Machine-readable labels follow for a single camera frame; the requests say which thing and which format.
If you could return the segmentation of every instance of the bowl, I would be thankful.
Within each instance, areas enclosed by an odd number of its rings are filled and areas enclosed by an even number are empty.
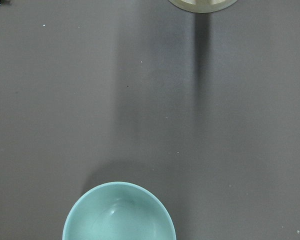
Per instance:
[[[193,13],[212,13],[225,9],[237,0],[170,0],[180,9]]]
[[[151,192],[128,182],[109,182],[74,204],[62,240],[176,240],[176,232],[168,211]]]

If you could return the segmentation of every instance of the dark gray surface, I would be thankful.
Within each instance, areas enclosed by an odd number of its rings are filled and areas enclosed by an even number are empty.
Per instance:
[[[110,181],[178,240],[299,240],[300,0],[0,6],[0,240],[61,239]]]

